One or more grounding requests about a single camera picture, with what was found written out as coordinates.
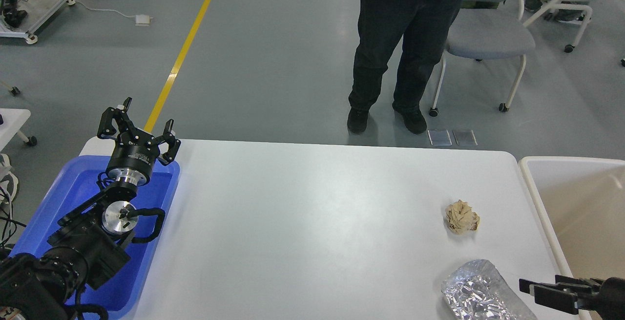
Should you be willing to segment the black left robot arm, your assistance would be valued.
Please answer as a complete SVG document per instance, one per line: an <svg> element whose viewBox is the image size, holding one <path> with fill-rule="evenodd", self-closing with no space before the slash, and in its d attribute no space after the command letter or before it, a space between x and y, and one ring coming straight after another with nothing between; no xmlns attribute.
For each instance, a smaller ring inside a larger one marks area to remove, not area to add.
<svg viewBox="0 0 625 320"><path fill-rule="evenodd" d="M115 142L98 182L100 191L58 220L41 257L19 253L1 262L3 320L82 320L86 313L107 320L99 304L82 303L87 287L96 290L131 260L130 244L159 237L166 219L161 207L132 205L138 188L149 184L156 162L174 162L181 140L166 122L158 137L134 126L128 117L132 99L107 108L97 137Z"/></svg>

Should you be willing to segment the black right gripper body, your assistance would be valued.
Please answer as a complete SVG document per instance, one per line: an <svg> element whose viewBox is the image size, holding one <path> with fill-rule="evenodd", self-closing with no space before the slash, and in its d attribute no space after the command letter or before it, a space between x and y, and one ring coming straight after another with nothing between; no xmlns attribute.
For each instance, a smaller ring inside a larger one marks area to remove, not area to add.
<svg viewBox="0 0 625 320"><path fill-rule="evenodd" d="M625 280L619 277L591 280L596 282L598 290L592 293L589 309L596 311L603 320L624 320Z"/></svg>

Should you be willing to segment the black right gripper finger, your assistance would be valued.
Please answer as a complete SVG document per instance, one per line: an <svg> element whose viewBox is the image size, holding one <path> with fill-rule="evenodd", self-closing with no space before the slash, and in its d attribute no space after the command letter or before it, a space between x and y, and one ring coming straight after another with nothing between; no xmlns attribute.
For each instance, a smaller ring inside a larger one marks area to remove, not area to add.
<svg viewBox="0 0 625 320"><path fill-rule="evenodd" d="M533 296L536 304L563 313L579 314L580 310L590 311L588 302L591 300L592 289L589 287L556 282L540 283L520 278L519 289Z"/></svg>
<svg viewBox="0 0 625 320"><path fill-rule="evenodd" d="M605 280L600 278L574 278L560 274L554 276L556 283L573 284L576 287L589 287L591 289L600 289Z"/></svg>

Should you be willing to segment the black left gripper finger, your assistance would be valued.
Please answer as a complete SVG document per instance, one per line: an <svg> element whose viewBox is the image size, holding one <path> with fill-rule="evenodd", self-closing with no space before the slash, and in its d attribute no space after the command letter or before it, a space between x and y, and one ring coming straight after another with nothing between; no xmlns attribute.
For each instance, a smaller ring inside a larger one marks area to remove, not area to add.
<svg viewBox="0 0 625 320"><path fill-rule="evenodd" d="M119 135L128 140L136 139L136 127L128 116L128 110L132 102L131 97L117 107L107 108L101 115L97 137L100 139L116 139Z"/></svg>
<svg viewBox="0 0 625 320"><path fill-rule="evenodd" d="M166 124L162 135L148 141L148 151L163 166L169 166L174 162L181 147L181 140L176 138L173 130L174 119L170 118ZM167 144L166 151L159 148L162 144Z"/></svg>

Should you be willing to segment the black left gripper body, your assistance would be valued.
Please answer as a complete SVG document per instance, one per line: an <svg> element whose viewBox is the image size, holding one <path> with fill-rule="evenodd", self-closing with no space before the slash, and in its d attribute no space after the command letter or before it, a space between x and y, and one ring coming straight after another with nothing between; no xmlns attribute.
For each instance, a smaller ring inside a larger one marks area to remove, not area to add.
<svg viewBox="0 0 625 320"><path fill-rule="evenodd" d="M115 147L105 169L108 178L125 181L135 186L150 182L158 147L153 145L154 136L141 131L139 134L123 132L117 135Z"/></svg>

